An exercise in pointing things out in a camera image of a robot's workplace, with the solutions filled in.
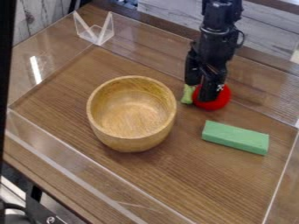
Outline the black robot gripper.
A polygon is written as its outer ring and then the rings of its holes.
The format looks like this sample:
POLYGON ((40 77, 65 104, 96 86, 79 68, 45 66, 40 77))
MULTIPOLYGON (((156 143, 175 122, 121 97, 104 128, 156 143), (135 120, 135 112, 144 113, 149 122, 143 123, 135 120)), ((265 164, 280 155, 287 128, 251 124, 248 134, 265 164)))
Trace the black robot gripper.
POLYGON ((199 96, 201 102, 212 102, 219 97, 224 88, 227 62, 243 46, 244 40, 244 32, 235 25, 224 30, 200 27, 200 37, 191 42, 191 50, 185 57, 184 82, 188 86, 200 84, 200 67, 212 72, 203 75, 199 96))

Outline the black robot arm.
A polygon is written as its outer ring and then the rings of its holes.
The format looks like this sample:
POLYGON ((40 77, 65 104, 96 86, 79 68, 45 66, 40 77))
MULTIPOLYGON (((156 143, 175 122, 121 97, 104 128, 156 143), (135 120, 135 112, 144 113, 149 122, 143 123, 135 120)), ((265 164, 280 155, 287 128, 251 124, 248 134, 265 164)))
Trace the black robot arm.
POLYGON ((241 0, 201 0, 200 37, 191 42, 184 64, 184 83, 200 86, 200 102, 213 102, 224 90, 227 63, 245 40, 236 27, 241 11, 241 0))

